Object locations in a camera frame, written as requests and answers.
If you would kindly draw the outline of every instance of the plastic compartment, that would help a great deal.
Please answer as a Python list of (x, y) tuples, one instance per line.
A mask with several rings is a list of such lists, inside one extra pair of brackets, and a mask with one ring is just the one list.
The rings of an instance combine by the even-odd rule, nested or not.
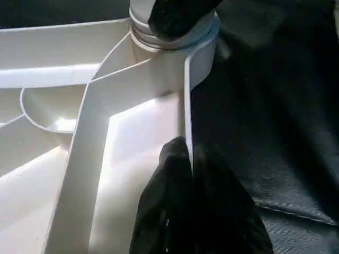
[(129, 26), (0, 30), (0, 253), (42, 252), (84, 84)]
[(22, 115), (21, 89), (0, 89), (0, 126)]
[[(192, 149), (190, 91), (210, 72), (218, 18), (199, 44), (180, 51), (146, 47), (128, 29), (129, 20), (8, 30), (11, 40), (41, 45), (46, 39), (51, 44), (40, 50), (57, 53), (34, 60), (31, 51), (38, 48), (23, 47), (15, 59), (27, 56), (31, 64), (14, 60), (0, 70), (0, 84), (25, 87), (23, 114), (0, 127), (0, 160), (7, 163), (0, 167), (0, 188), (18, 189), (0, 195), (7, 207), (0, 216), (9, 218), (0, 224), (1, 253), (128, 253), (139, 196), (162, 145), (184, 135)], [(106, 48), (97, 51), (100, 45)], [(81, 55), (89, 51), (95, 57)], [(46, 59), (53, 61), (44, 66)], [(96, 65), (90, 75), (82, 63)], [(66, 159), (62, 148), (71, 137)]]
[(0, 88), (86, 84), (130, 20), (0, 30)]
[(88, 84), (45, 253), (128, 253), (162, 145), (184, 135), (192, 149), (190, 91), (210, 72), (218, 29), (216, 18), (194, 48), (149, 49), (150, 59)]

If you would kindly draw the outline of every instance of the white molded plastic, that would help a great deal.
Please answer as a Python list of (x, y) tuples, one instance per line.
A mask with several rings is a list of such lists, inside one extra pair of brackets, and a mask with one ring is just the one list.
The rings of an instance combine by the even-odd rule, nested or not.
[[(0, 195), (6, 207), (0, 216), (6, 221), (12, 210), (24, 209), (17, 198), (27, 200), (29, 211), (15, 216), (14, 224), (13, 220), (0, 222), (0, 232), (9, 232), (8, 237), (0, 234), (0, 253), (128, 253), (138, 200), (158, 165), (162, 145), (183, 135), (192, 150), (190, 91), (210, 72), (219, 20), (214, 18), (212, 29), (198, 44), (178, 51), (140, 43), (129, 32), (129, 23), (122, 20), (7, 30), (9, 38), (35, 43), (39, 40), (30, 32), (40, 40), (48, 40), (53, 33), (80, 36), (53, 37), (53, 45), (41, 46), (41, 52), (56, 48), (62, 56), (48, 52), (34, 59), (30, 51), (38, 47), (23, 47), (20, 55), (27, 59), (20, 62), (18, 57), (0, 70), (0, 84), (4, 86), (9, 77), (7, 87), (24, 87), (0, 90), (0, 96), (7, 93), (5, 97), (18, 103), (16, 106), (12, 99), (0, 102), (10, 107), (0, 111), (0, 119), (6, 121), (0, 126), (0, 160), (6, 162), (0, 167), (0, 189), (17, 188), (18, 192), (10, 198)], [(102, 37), (87, 36), (88, 29)], [(6, 30), (0, 32), (0, 38), (5, 35)], [(83, 42), (84, 38), (94, 44)], [(6, 41), (13, 53), (11, 40)], [(64, 49), (77, 43), (75, 51)], [(105, 48), (97, 50), (100, 45)], [(79, 55), (87, 50), (91, 51), (88, 59)], [(43, 57), (48, 67), (43, 65)], [(27, 71), (29, 59), (36, 67), (25, 74), (30, 84), (14, 83), (28, 76), (11, 78), (8, 73)], [(82, 63), (96, 65), (95, 71), (85, 75), (79, 68)], [(74, 82), (60, 71), (68, 67), (73, 77), (81, 78)], [(55, 71), (42, 83), (45, 68)], [(61, 148), (69, 151), (67, 158)], [(9, 177), (18, 171), (21, 175)], [(48, 186), (34, 184), (40, 181)], [(37, 205), (44, 188), (46, 207)], [(33, 193), (36, 202), (30, 201)], [(11, 241), (15, 231), (21, 231), (18, 235), (28, 233), (24, 228), (28, 225), (27, 240)], [(38, 237), (34, 244), (33, 235)]]

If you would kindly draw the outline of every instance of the black glove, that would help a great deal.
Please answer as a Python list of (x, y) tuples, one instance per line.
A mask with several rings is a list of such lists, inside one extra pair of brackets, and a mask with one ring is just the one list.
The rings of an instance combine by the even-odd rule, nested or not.
[(187, 34), (220, 2), (222, 0), (156, 0), (148, 24), (157, 37), (172, 41)]
[(131, 254), (273, 253), (255, 204), (221, 155), (166, 144), (139, 203)]

